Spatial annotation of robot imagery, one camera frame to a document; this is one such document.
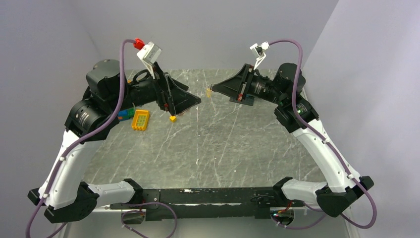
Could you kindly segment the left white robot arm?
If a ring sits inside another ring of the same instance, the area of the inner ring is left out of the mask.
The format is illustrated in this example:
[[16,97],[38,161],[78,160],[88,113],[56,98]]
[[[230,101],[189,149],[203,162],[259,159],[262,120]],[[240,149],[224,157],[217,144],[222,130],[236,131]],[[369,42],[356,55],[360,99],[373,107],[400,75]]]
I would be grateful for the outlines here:
[[125,203],[136,208],[143,202],[142,187],[130,178],[112,184],[83,181],[92,157],[119,123],[115,108],[120,92],[124,93],[122,110],[155,102],[161,110],[176,116],[201,102],[187,85],[162,71],[157,63],[153,73],[128,83],[119,61],[105,59],[96,63],[86,80],[88,88],[69,112],[63,142],[48,178],[28,193],[33,204],[46,207],[44,216],[53,224],[80,221],[105,205]]

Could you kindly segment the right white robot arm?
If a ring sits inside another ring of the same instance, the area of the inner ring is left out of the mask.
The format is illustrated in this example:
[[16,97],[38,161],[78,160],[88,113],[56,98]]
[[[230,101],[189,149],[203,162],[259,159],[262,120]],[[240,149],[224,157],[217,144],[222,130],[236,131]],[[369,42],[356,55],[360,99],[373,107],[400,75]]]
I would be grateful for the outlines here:
[[294,63],[283,63],[274,79],[269,79],[267,76],[262,76],[252,65],[244,64],[236,75],[212,84],[210,88],[238,102],[251,95],[277,105],[274,110],[277,120],[306,148],[326,180],[307,182],[285,177],[273,186],[274,202],[279,206],[285,206],[291,200],[300,200],[319,206],[331,217],[338,217],[363,195],[363,190],[352,179],[356,179],[365,190],[372,188],[374,183],[369,176],[361,176],[356,172],[347,161],[340,162],[327,145],[328,135],[318,113],[300,94],[306,82],[302,75],[298,78],[296,108],[298,114],[311,128],[307,128],[298,120],[292,108],[296,69]]

